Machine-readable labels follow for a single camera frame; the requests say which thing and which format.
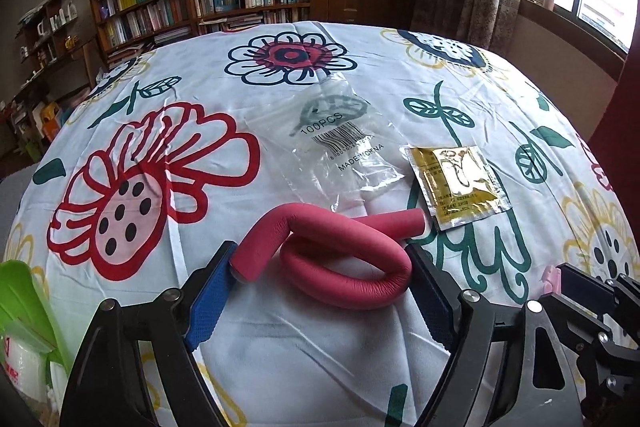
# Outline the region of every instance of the red foam tube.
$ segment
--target red foam tube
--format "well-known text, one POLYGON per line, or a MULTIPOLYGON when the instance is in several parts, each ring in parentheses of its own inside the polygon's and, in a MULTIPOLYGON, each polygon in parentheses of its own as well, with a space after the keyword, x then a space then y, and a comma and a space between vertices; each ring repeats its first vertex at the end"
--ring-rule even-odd
POLYGON ((284 272, 302 291, 327 304, 374 309, 393 302, 409 284, 411 261, 394 239, 423 231, 424 214, 419 209, 350 219, 312 204, 287 203, 258 220, 230 264, 244 279, 255 281, 282 246, 284 272), (312 259, 323 251, 353 255, 385 276, 370 281, 333 272, 312 259))

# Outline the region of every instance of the barcode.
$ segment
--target barcode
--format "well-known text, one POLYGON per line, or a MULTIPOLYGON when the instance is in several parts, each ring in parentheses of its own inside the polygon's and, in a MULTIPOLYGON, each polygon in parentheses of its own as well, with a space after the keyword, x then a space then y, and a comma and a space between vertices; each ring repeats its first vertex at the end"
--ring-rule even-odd
POLYGON ((317 143, 329 149, 334 156, 338 156, 366 137, 367 135, 353 123, 347 122, 313 138, 317 143))

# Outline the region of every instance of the green plastic leaf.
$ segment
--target green plastic leaf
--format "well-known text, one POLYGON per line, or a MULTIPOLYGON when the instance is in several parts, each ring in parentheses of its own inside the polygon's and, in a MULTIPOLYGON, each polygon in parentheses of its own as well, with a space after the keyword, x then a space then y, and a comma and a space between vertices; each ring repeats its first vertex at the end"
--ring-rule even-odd
POLYGON ((421 100, 420 98, 406 98, 402 103, 404 103, 404 107, 418 116, 425 118, 437 118, 440 116, 440 108, 433 102, 421 100))
POLYGON ((549 103, 546 101, 546 98, 542 96, 542 93, 538 95, 538 107, 543 111, 549 110, 549 103))
POLYGON ((116 114, 125 105, 127 105, 127 102, 129 102, 128 96, 126 96, 122 100, 118 100, 117 102, 112 103, 111 107, 108 108, 104 113, 102 113, 98 118, 96 118, 95 122, 92 123, 89 127, 87 127, 87 129, 93 129, 105 118, 109 118, 112 114, 116 114))
POLYGON ((33 173, 33 183, 42 185, 55 178, 66 176, 65 166, 60 158, 53 158, 49 163, 40 167, 33 173))
POLYGON ((162 80, 158 80, 157 82, 153 82, 152 84, 139 89, 138 92, 142 98, 151 98, 172 89, 172 87, 181 80, 181 76, 169 76, 168 78, 163 78, 162 80))
POLYGON ((551 147, 559 147, 560 149, 565 149, 567 147, 574 146, 574 144, 572 144, 569 140, 560 136, 558 133, 556 133, 556 131, 549 127, 545 127, 544 125, 531 131, 531 134, 540 139, 543 139, 546 144, 550 145, 551 147))
POLYGON ((516 165, 529 183, 540 184, 546 181, 546 165, 542 156, 530 144, 516 149, 516 165))
POLYGON ((11 260, 0 263, 0 333, 15 319, 55 346, 49 360, 61 363, 67 374, 71 371, 73 359, 42 288, 36 285, 27 264, 11 260))
POLYGON ((444 113, 447 120, 450 120, 462 127, 475 127, 476 124, 468 114, 463 113, 462 111, 457 110, 454 107, 443 107, 442 112, 444 113))

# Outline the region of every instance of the gold sachet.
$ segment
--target gold sachet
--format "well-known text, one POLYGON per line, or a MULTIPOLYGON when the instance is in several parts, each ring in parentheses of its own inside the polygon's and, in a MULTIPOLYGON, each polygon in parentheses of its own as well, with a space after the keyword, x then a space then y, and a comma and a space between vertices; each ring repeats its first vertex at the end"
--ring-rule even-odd
POLYGON ((439 230, 466 225, 511 208, 507 194, 478 147, 405 150, 439 230))

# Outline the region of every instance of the floral bedspread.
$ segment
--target floral bedspread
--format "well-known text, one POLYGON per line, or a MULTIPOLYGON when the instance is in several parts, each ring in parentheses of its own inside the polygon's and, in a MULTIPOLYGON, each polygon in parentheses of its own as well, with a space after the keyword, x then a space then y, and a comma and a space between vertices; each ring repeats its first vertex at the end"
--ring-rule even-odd
MULTIPOLYGON (((462 287, 521 305, 540 295, 548 264, 568 261, 603 280, 640 276, 596 158, 502 58, 403 30, 258 26, 111 71, 42 160, 5 258, 30 264, 72 353, 104 298, 154 299, 270 208, 298 201, 244 117, 335 72, 408 142, 476 144, 494 166, 512 210, 416 239, 462 287)), ((424 200, 407 176, 350 216, 414 206, 424 200)), ((172 425, 149 346, 142 356, 158 418, 172 425)), ((236 286, 196 352, 235 426, 412 425, 447 357, 411 295, 376 311, 334 309, 287 283, 277 258, 257 283, 236 286)))

